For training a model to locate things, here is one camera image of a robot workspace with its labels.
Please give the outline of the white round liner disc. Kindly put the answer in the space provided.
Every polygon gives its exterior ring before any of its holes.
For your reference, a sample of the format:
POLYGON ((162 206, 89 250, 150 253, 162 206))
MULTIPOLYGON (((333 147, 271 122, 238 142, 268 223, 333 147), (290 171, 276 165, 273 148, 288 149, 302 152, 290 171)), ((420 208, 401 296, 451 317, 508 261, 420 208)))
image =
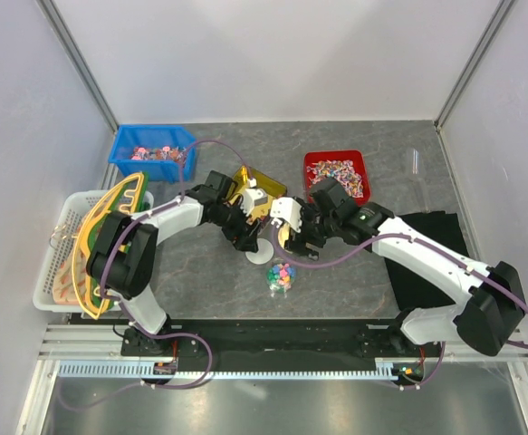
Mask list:
POLYGON ((274 257, 274 246, 264 238, 258 238, 255 252, 246 252, 245 257, 255 265, 263 265, 274 257))

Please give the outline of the gold tin of star candies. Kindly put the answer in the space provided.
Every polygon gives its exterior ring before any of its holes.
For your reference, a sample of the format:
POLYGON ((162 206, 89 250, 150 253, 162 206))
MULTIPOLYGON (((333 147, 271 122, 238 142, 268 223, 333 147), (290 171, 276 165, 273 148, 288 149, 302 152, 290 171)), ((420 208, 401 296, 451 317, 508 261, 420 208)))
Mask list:
POLYGON ((264 223, 274 199, 287 193, 287 187, 263 172, 242 166, 233 176, 235 185, 227 198, 230 205, 238 204, 245 214, 248 224, 264 223))

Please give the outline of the clear glass jar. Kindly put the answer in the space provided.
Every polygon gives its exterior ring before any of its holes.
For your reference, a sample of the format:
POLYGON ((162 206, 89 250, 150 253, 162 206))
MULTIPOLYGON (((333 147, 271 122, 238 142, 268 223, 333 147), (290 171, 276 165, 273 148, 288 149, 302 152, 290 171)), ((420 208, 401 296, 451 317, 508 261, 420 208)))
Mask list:
POLYGON ((265 278, 272 297, 286 296, 293 287, 296 269, 291 263, 274 258, 267 267, 265 278))

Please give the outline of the blue plastic bin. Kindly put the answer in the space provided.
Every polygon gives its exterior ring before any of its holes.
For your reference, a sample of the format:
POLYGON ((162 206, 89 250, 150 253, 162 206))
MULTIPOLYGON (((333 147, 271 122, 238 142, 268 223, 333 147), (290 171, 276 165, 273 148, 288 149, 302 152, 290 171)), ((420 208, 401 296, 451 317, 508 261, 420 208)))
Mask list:
POLYGON ((197 151, 187 150, 196 138, 184 127, 158 124, 123 124, 110 151, 109 163, 127 177, 145 172, 149 181, 177 183, 195 176, 197 151))

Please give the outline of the round wooden jar lid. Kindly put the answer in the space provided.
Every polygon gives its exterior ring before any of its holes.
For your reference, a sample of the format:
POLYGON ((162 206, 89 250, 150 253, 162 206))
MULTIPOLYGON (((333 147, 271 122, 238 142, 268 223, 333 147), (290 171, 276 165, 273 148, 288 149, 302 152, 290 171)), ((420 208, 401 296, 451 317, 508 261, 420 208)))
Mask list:
POLYGON ((292 250, 289 248, 289 242, 292 235, 293 229, 288 223, 284 223, 278 230, 278 244, 283 250, 287 252, 292 252, 292 250))

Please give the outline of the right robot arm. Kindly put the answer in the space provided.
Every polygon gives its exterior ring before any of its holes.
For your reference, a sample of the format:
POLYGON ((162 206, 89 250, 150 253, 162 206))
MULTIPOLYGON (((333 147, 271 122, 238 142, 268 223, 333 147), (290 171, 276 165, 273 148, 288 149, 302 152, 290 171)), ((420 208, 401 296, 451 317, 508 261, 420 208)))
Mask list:
POLYGON ((336 180, 327 178, 312 189, 312 200, 274 200, 271 216, 287 227, 287 251, 318 257, 330 238, 393 261, 448 296, 450 305, 416 306, 400 316, 388 336, 390 350, 410 356, 420 345, 461 339, 475 351, 496 356, 525 316, 518 271, 504 261, 489 266, 420 234, 390 210, 369 202, 363 206, 336 180))

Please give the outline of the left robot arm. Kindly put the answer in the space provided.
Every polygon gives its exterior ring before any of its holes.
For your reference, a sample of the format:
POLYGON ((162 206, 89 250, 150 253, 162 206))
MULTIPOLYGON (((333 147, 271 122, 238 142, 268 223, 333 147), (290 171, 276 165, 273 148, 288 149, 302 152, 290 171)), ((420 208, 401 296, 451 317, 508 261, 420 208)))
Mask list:
POLYGON ((236 186, 232 178, 213 170, 204 183, 168 203, 133 216, 112 211, 103 220, 86 274, 120 302, 124 314, 143 332, 141 346, 153 356, 165 355, 173 343, 169 317, 150 288, 157 246, 208 223, 220 227, 236 250, 258 251, 260 222, 251 215, 267 201, 267 194, 250 179, 247 188, 231 199, 236 186))

